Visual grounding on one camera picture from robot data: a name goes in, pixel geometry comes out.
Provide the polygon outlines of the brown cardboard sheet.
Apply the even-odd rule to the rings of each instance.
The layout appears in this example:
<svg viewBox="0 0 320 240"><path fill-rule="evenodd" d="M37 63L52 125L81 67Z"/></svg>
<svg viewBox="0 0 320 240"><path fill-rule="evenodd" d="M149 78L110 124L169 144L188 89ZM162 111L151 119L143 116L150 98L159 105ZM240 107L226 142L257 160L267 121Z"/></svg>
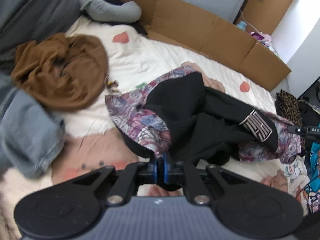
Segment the brown cardboard sheet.
<svg viewBox="0 0 320 240"><path fill-rule="evenodd" d="M181 0L135 1L148 38L197 52L231 68L266 90L291 70L251 35L204 9Z"/></svg>

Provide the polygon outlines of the grey neck pillow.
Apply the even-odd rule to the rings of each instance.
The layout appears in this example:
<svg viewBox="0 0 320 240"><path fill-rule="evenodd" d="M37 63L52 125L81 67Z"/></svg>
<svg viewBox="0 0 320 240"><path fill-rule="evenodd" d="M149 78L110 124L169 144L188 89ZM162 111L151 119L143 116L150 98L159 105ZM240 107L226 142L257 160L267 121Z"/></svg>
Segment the grey neck pillow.
<svg viewBox="0 0 320 240"><path fill-rule="evenodd" d="M135 1L121 5L110 0L79 0L80 10L96 22L133 23L142 16L142 9Z"/></svg>

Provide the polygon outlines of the teal printed cloth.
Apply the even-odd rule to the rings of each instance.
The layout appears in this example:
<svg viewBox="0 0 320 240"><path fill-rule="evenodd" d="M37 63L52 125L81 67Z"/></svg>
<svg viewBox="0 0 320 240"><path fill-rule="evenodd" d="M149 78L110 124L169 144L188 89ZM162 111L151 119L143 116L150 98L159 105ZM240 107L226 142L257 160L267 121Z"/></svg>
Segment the teal printed cloth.
<svg viewBox="0 0 320 240"><path fill-rule="evenodd" d="M310 155L310 195L309 205L312 213L319 211L319 144L313 143Z"/></svg>

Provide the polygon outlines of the brown hooded garment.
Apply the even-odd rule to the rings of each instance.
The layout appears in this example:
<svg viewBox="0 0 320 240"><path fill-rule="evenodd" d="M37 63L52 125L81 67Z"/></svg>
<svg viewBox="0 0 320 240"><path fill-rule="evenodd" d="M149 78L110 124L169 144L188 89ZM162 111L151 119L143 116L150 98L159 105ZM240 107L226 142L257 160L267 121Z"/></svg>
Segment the brown hooded garment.
<svg viewBox="0 0 320 240"><path fill-rule="evenodd" d="M107 73L107 53L98 37L58 33L19 45L10 76L44 107L74 112L96 100Z"/></svg>

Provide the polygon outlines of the dark grey blanket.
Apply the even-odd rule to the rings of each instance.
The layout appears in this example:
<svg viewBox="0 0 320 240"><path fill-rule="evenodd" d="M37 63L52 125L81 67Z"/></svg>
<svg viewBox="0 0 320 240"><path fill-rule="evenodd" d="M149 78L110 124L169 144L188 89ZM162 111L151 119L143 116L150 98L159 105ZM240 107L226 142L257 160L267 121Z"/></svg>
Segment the dark grey blanket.
<svg viewBox="0 0 320 240"><path fill-rule="evenodd" d="M1 0L1 72L11 74L17 46L64 33L79 17L78 0Z"/></svg>

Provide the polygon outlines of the black patterned jacket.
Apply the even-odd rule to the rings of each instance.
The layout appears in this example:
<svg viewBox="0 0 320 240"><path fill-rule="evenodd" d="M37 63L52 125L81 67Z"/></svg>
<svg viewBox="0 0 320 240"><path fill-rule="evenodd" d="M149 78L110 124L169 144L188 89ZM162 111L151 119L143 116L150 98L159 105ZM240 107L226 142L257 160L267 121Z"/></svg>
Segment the black patterned jacket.
<svg viewBox="0 0 320 240"><path fill-rule="evenodd" d="M289 120L205 86L187 64L142 88L108 95L105 103L126 146L143 158L290 164L302 151Z"/></svg>

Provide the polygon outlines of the leopard print cloth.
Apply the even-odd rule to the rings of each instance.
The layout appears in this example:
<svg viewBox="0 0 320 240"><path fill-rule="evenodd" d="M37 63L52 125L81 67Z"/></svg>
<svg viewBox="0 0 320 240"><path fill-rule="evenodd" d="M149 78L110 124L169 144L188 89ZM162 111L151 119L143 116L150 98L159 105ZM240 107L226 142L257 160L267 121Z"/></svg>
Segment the leopard print cloth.
<svg viewBox="0 0 320 240"><path fill-rule="evenodd" d="M292 94L281 89L276 93L275 106L279 116L291 121L297 127L302 126L298 100Z"/></svg>

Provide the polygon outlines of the cream patterned bed sheet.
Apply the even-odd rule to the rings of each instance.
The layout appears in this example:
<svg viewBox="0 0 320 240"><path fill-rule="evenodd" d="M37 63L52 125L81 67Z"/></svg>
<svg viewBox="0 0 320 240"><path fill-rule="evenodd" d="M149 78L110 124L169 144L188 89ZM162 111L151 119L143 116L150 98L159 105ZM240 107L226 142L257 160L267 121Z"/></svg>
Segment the cream patterned bed sheet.
<svg viewBox="0 0 320 240"><path fill-rule="evenodd" d="M206 85L213 85L264 111L276 112L271 93L239 72L191 50L150 40L128 25L113 27L80 17L67 31L68 36L79 34L96 36L101 40L108 54L110 79L117 81L118 90L122 93L140 88L187 62L197 64ZM66 142L45 174L28 179L17 169L10 168L1 176L1 239L21 237L13 211L24 196L104 165L122 169L139 160L125 146L110 118L105 105L107 94L108 90L104 89L92 105L80 111L58 113L66 125ZM231 159L225 168L287 192L296 197L302 207L307 206L303 187L309 178L302 157L290 165L277 159L254 163Z"/></svg>

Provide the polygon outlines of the blue denim jeans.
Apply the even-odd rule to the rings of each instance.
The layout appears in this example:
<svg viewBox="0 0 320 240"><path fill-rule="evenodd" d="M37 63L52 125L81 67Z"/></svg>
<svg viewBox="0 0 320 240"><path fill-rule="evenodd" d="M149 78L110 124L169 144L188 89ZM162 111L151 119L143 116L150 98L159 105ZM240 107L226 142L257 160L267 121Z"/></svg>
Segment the blue denim jeans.
<svg viewBox="0 0 320 240"><path fill-rule="evenodd" d="M1 173L15 167L27 178L46 173L65 140L63 120L1 74Z"/></svg>

